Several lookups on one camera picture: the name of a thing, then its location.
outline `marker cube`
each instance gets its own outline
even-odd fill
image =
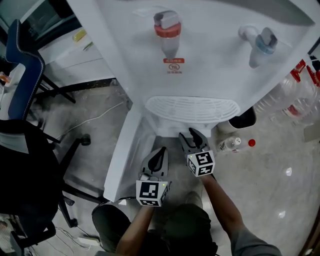
[[[142,206],[161,206],[169,191],[167,181],[137,180],[136,199]]]
[[[212,150],[189,154],[187,157],[187,166],[196,177],[212,174],[215,163]]]

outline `office chair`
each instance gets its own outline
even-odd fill
[[[20,239],[12,232],[11,244],[17,255],[23,256],[25,248],[56,234],[52,220],[58,206],[69,227],[77,227],[77,220],[70,218],[66,207],[75,202],[65,197],[63,191],[97,204],[107,200],[84,193],[64,181],[78,146],[90,144],[88,135],[77,138],[60,163],[42,130],[26,120],[0,120],[0,141],[8,135],[24,135],[27,152],[0,143],[0,213],[19,217],[26,238]]]
[[[51,96],[61,94],[72,103],[76,101],[63,92],[55,83],[44,75],[45,61],[35,48],[34,43],[27,31],[21,29],[20,20],[16,19],[8,30],[5,58],[7,62],[22,64],[25,71],[12,97],[8,115],[9,119],[27,118],[33,98],[37,89],[48,92]],[[45,81],[53,90],[48,90],[41,85]]]

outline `tiled floor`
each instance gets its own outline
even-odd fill
[[[103,117],[90,121],[72,130],[63,137],[56,152],[59,159],[68,150],[72,141],[81,134],[91,135],[90,146],[80,146],[70,168],[67,182],[94,196],[102,195],[105,177],[117,143],[121,127],[128,112],[127,98],[117,86],[75,92],[75,105],[57,96],[43,102],[45,132],[56,137],[82,121],[99,116],[108,108],[124,102]],[[254,127],[241,132],[243,138],[256,139],[251,151],[239,153],[216,153],[214,175],[226,193],[242,213],[246,226],[258,237],[279,247],[283,256],[295,256],[302,248],[314,223],[320,204],[320,144],[318,141],[303,142],[302,130],[290,124],[280,127],[261,121]],[[210,139],[214,145],[223,136],[216,130]],[[202,197],[203,208],[211,218],[211,234],[219,246],[220,256],[231,256],[230,242],[222,230],[208,199],[208,195],[185,166],[179,141],[176,138],[158,137],[154,149],[166,146],[169,153],[169,178],[171,190],[161,208],[156,209],[153,227],[160,227],[164,216],[175,206],[183,203],[189,191],[196,191]],[[292,169],[291,176],[286,170]],[[79,227],[92,236],[97,236],[91,219],[95,203],[80,198],[69,207]],[[135,200],[127,206],[119,205],[130,219],[139,208]],[[60,211],[54,218],[56,227],[61,227],[77,237],[83,234],[77,228],[68,228]],[[71,246],[74,255],[92,256],[99,247],[89,251],[75,247],[60,231],[59,238]],[[68,256],[73,253],[57,237],[48,240],[55,248]],[[34,247],[38,255],[62,255],[47,242]]]

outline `gray sleeve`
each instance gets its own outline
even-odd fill
[[[282,256],[279,249],[243,228],[231,236],[232,256]]]

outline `warning label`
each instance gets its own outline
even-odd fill
[[[164,58],[163,63],[169,64],[167,74],[182,74],[182,64],[185,63],[184,58]]]

